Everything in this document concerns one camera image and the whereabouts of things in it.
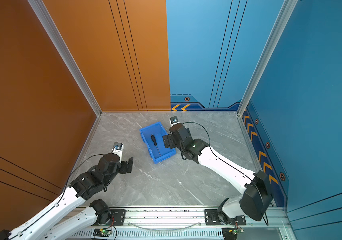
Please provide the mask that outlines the black handled screwdriver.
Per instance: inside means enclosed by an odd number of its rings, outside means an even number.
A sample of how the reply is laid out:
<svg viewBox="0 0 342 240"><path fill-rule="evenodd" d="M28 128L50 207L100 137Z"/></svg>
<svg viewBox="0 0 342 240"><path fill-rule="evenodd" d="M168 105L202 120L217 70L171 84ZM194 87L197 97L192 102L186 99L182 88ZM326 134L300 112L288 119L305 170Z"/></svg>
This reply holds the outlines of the black handled screwdriver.
<svg viewBox="0 0 342 240"><path fill-rule="evenodd" d="M158 147L158 143L157 143L156 137L154 135L151 135L151 140L152 140L154 146L156 147L159 156L161 156L161 153L160 153L160 150L159 150L159 147Z"/></svg>

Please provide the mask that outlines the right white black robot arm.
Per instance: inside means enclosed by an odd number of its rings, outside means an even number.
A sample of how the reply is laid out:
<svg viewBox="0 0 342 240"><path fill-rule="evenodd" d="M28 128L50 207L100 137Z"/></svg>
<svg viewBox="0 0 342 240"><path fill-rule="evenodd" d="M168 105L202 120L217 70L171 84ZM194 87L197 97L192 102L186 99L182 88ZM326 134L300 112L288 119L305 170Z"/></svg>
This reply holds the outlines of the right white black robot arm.
<svg viewBox="0 0 342 240"><path fill-rule="evenodd" d="M215 151L210 143L194 139L191 132L177 118L171 119L170 133L163 137L166 148L177 148L183 160L191 160L221 176L239 192L235 198L226 198L217 208L219 221L229 225L235 218L248 216L254 221L269 224L267 209L274 199L266 173L247 170Z"/></svg>

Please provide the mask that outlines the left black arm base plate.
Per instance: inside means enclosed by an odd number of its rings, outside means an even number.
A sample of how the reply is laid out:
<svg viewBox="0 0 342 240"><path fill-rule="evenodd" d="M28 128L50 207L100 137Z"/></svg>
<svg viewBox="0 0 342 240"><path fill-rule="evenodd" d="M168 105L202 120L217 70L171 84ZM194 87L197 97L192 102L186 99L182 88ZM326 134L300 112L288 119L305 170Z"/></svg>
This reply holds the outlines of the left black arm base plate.
<svg viewBox="0 0 342 240"><path fill-rule="evenodd" d="M112 209L98 216L95 226L123 226L126 218L125 209Z"/></svg>

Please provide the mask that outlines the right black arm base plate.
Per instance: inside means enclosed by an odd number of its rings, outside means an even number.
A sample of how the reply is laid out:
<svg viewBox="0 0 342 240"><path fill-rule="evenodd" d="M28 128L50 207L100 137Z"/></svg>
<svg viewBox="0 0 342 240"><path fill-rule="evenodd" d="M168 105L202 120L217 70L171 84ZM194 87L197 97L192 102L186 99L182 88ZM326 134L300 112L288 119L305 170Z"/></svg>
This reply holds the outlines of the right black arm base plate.
<svg viewBox="0 0 342 240"><path fill-rule="evenodd" d="M245 216L237 216L233 219L228 218L225 214L219 213L217 209L205 209L205 223L207 226L216 225L231 225L231 226L245 226Z"/></svg>

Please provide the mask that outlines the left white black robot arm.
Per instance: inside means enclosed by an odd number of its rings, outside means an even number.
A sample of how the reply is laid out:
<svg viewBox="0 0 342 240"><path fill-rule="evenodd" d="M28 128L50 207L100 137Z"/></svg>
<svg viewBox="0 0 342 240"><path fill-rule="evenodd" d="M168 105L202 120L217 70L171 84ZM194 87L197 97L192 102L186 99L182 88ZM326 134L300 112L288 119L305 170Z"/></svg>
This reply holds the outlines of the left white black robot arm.
<svg viewBox="0 0 342 240"><path fill-rule="evenodd" d="M113 224L111 209L101 199L74 217L65 221L63 218L93 195L106 192L118 174L131 173L133 163L133 158L122 161L115 153L104 155L98 165L80 174L56 200L26 223L13 230L1 230L0 240L62 240L93 224Z"/></svg>

